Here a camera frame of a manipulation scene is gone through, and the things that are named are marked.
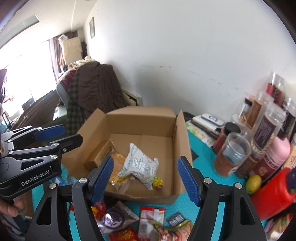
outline blue gripper pad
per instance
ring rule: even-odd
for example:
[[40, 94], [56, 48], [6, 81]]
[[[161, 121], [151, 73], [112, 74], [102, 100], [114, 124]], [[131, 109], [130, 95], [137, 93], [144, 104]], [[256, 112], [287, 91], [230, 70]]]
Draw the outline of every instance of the blue gripper pad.
[[98, 175], [98, 178], [93, 186], [93, 196], [91, 198], [91, 205], [94, 206], [98, 201], [101, 201], [103, 198], [103, 194], [105, 188], [108, 184], [108, 181], [111, 177], [114, 168], [114, 161], [112, 157], [109, 157], [107, 161], [103, 161], [102, 164], [98, 167], [98, 169], [103, 168]]
[[187, 165], [181, 157], [178, 159], [178, 172], [180, 174], [180, 177], [182, 179], [182, 182], [185, 186], [190, 200], [194, 202], [196, 206], [198, 206], [200, 203], [198, 186], [192, 174], [190, 173], [190, 170], [188, 169]]
[[41, 129], [35, 136], [36, 141], [46, 141], [51, 138], [59, 137], [65, 133], [66, 129], [63, 125], [51, 126]]

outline red bottle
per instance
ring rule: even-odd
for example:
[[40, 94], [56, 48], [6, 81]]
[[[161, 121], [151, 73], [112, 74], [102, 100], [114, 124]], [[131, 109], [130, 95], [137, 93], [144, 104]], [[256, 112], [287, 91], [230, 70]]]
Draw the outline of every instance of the red bottle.
[[287, 174], [291, 171], [282, 169], [269, 183], [251, 196], [252, 203], [260, 220], [268, 219], [289, 207], [296, 198], [287, 189]]

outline white phone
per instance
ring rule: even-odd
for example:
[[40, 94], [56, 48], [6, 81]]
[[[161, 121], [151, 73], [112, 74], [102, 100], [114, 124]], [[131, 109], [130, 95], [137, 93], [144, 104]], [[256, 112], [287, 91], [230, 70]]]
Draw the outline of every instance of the white phone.
[[221, 119], [219, 119], [219, 118], [217, 118], [215, 116], [212, 116], [210, 114], [202, 114], [202, 118], [209, 121], [209, 122], [211, 122], [211, 123], [213, 123], [213, 124], [215, 124], [218, 127], [222, 127], [223, 124], [224, 124], [223, 120], [221, 120]]

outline yellow lemon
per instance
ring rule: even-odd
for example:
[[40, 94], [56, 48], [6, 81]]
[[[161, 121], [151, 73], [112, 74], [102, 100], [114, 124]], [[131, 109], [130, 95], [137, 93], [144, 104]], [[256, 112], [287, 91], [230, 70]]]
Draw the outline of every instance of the yellow lemon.
[[259, 175], [252, 175], [246, 183], [246, 191], [248, 194], [254, 194], [261, 187], [262, 179]]

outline black jar lid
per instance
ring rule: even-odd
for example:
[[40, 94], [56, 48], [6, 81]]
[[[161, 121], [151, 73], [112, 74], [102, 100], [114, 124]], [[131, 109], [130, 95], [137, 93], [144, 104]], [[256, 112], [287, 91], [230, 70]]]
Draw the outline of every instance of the black jar lid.
[[247, 105], [249, 105], [249, 106], [252, 106], [252, 104], [253, 104], [253, 102], [250, 101], [250, 100], [247, 99], [247, 98], [244, 99], [244, 102], [245, 102]]
[[228, 135], [231, 132], [240, 133], [240, 128], [232, 122], [226, 122], [224, 126], [224, 133]]

